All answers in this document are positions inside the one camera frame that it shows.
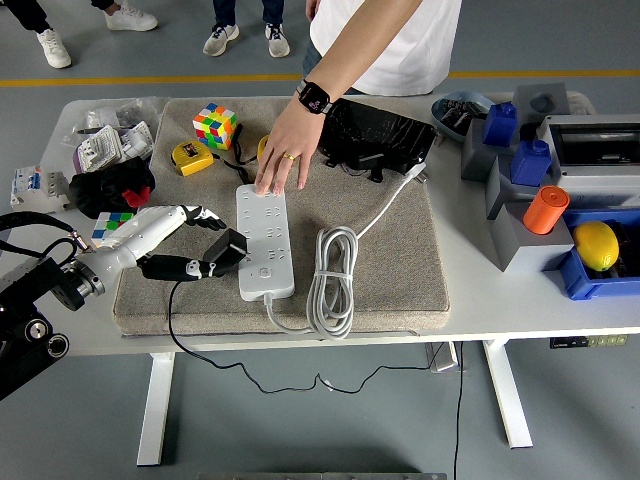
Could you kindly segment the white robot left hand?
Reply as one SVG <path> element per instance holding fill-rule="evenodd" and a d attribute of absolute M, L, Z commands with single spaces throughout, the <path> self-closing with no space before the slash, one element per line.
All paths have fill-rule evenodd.
<path fill-rule="evenodd" d="M 93 253 L 77 259 L 92 271 L 104 289 L 112 287 L 120 273 L 134 267 L 145 254 L 154 250 L 183 224 L 198 225 L 213 231 L 227 225 L 203 206 L 154 206 L 143 208 L 131 220 L 116 229 Z"/>

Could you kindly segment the person's left hand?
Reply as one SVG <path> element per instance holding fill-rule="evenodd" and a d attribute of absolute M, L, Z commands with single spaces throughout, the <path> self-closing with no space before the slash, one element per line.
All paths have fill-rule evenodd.
<path fill-rule="evenodd" d="M 255 188 L 259 195 L 284 192 L 294 165 L 298 166 L 297 189 L 307 183 L 312 155 L 319 142 L 324 116 L 309 112 L 293 97 L 275 121 L 258 159 Z"/>

